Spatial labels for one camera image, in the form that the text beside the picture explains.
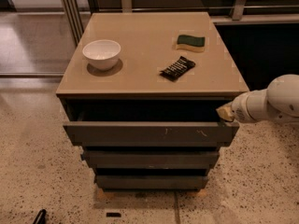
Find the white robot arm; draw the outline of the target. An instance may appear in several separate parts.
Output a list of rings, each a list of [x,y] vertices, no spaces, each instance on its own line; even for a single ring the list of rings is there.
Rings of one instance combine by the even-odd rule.
[[[216,111],[226,121],[298,123],[299,76],[290,74],[277,77],[266,89],[242,93]]]

